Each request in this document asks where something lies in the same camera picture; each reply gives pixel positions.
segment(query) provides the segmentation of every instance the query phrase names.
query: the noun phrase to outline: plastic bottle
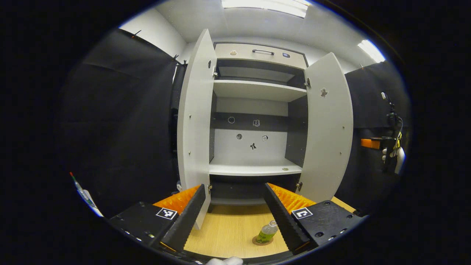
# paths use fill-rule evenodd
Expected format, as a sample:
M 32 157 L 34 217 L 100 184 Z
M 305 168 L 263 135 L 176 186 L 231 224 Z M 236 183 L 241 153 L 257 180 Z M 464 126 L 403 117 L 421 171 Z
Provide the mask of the plastic bottle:
M 257 243 L 260 243 L 260 244 L 268 243 L 273 238 L 273 236 L 276 234 L 277 231 L 278 231 L 278 225 L 276 224 L 276 222 L 274 220 L 270 221 L 270 223 L 262 227 L 255 241 L 257 241 Z

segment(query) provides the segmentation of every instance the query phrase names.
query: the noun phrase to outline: cabinet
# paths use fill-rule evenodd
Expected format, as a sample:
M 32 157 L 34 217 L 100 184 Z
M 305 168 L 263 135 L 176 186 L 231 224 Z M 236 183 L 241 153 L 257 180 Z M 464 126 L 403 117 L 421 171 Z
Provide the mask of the cabinet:
M 210 202 L 262 203 L 256 190 L 264 182 L 313 201 L 332 199 L 352 133 L 350 93 L 333 53 L 307 67 L 298 52 L 213 43 L 203 30 L 184 77 L 177 125 L 182 187 L 208 187 L 196 228 Z

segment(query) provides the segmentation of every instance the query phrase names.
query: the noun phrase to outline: open cabinet door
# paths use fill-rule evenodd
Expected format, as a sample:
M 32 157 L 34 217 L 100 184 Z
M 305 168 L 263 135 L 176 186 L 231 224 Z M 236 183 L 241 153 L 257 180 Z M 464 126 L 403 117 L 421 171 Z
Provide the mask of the open cabinet door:
M 196 219 L 200 229 L 211 197 L 209 185 L 209 134 L 216 53 L 207 29 L 196 42 L 181 89 L 177 122 L 180 181 L 184 190 L 204 184 L 206 199 Z
M 350 90 L 333 53 L 304 70 L 308 93 L 308 140 L 299 194 L 330 200 L 342 182 L 350 157 L 353 109 Z

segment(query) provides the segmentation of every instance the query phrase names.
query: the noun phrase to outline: drawer handle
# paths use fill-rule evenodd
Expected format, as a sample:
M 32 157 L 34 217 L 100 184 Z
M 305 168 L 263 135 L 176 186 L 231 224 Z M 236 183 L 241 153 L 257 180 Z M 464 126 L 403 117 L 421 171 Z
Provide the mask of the drawer handle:
M 271 53 L 271 55 L 275 55 L 274 52 L 272 51 L 269 51 L 269 50 L 257 50 L 257 51 L 264 51 L 264 52 L 268 52 L 268 53 Z

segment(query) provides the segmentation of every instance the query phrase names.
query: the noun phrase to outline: ceiling light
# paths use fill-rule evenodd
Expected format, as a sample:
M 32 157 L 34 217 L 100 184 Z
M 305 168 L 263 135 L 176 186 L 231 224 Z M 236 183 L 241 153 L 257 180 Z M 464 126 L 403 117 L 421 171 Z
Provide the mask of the ceiling light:
M 358 44 L 358 47 L 364 50 L 377 63 L 381 63 L 386 60 L 378 48 L 371 43 L 371 41 L 363 40 Z
M 223 8 L 262 8 L 304 18 L 309 2 L 305 0 L 221 0 Z

